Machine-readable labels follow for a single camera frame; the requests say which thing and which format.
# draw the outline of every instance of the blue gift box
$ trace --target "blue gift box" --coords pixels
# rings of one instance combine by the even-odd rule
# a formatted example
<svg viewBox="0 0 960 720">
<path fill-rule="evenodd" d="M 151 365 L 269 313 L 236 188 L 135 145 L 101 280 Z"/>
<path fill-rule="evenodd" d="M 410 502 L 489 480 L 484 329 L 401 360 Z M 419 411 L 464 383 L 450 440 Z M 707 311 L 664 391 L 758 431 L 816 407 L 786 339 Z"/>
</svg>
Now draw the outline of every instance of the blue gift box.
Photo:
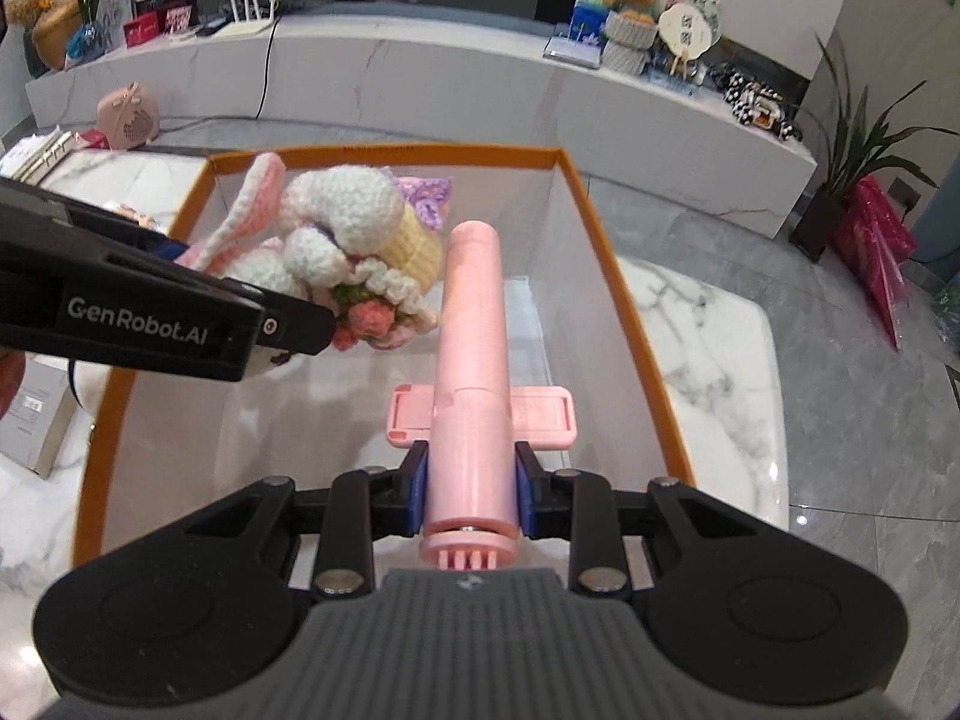
<svg viewBox="0 0 960 720">
<path fill-rule="evenodd" d="M 573 16 L 570 19 L 570 40 L 603 46 L 607 42 L 603 33 L 603 25 L 607 20 L 608 13 L 610 13 L 609 8 L 592 2 L 575 4 L 573 6 Z"/>
</svg>

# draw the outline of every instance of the pink plastic handle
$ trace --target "pink plastic handle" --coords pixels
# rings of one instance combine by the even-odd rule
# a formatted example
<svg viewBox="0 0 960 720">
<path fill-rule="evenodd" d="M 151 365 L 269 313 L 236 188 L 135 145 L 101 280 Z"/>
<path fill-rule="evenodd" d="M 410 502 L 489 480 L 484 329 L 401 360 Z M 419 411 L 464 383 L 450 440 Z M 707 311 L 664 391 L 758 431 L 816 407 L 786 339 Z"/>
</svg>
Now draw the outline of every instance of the pink plastic handle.
<svg viewBox="0 0 960 720">
<path fill-rule="evenodd" d="M 500 242 L 490 225 L 450 233 L 430 421 L 421 557 L 496 568 L 517 557 L 517 481 Z"/>
</svg>

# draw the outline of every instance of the silver bolt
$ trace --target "silver bolt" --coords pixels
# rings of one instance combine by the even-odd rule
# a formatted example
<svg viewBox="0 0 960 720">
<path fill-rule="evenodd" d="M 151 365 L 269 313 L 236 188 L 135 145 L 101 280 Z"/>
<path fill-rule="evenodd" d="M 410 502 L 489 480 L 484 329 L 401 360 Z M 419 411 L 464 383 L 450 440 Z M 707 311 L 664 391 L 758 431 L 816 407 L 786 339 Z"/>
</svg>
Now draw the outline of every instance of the silver bolt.
<svg viewBox="0 0 960 720">
<path fill-rule="evenodd" d="M 590 592 L 616 592 L 627 584 L 627 575 L 608 565 L 588 568 L 577 579 Z"/>
<path fill-rule="evenodd" d="M 328 568 L 320 573 L 315 584 L 323 595 L 349 595 L 363 586 L 363 577 L 349 568 Z"/>
</svg>

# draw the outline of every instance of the blue vase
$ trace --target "blue vase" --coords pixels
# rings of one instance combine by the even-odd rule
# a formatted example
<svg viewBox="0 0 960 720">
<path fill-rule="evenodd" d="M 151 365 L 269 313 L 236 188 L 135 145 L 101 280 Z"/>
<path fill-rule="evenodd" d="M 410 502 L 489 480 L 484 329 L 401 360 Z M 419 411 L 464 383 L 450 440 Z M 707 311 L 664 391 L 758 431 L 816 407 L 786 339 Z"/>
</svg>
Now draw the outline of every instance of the blue vase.
<svg viewBox="0 0 960 720">
<path fill-rule="evenodd" d="M 92 62 L 107 52 L 107 33 L 100 22 L 85 23 L 66 44 L 66 67 Z"/>
</svg>

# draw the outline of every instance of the pink plastic bag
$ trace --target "pink plastic bag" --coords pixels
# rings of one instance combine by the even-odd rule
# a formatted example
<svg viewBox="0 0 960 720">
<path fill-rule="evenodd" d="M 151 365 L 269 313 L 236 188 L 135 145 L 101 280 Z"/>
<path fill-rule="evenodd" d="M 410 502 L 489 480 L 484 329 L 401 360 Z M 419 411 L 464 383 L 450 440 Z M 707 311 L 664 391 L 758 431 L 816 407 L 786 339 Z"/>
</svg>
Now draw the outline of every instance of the pink plastic bag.
<svg viewBox="0 0 960 720">
<path fill-rule="evenodd" d="M 896 218 L 890 200 L 874 177 L 851 191 L 850 211 L 830 242 L 872 298 L 894 347 L 901 348 L 894 310 L 908 294 L 899 263 L 917 248 L 913 236 Z"/>
</svg>

